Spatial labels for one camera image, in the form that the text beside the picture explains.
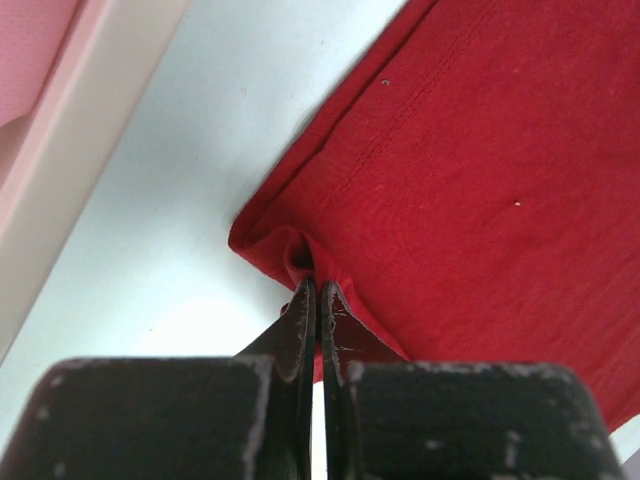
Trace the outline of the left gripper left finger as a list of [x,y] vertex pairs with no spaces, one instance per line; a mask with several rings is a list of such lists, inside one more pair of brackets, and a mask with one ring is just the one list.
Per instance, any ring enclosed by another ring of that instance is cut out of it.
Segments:
[[5,479],[307,479],[316,289],[232,357],[76,357],[36,384]]

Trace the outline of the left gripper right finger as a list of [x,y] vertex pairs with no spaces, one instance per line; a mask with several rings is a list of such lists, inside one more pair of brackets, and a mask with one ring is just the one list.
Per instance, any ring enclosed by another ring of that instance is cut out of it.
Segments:
[[332,479],[620,479],[601,414],[548,363],[408,362],[322,290]]

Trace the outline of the red t-shirt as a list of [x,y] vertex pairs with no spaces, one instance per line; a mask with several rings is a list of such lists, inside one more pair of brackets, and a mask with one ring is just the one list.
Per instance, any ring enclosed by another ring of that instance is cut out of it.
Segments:
[[639,5],[410,1],[231,249],[412,360],[553,362],[639,412]]

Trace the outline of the white plastic basin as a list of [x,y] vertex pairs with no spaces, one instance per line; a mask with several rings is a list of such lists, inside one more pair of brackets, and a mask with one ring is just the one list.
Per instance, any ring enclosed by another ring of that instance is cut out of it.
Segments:
[[1,351],[8,352],[186,1],[83,1],[35,111],[1,129]]

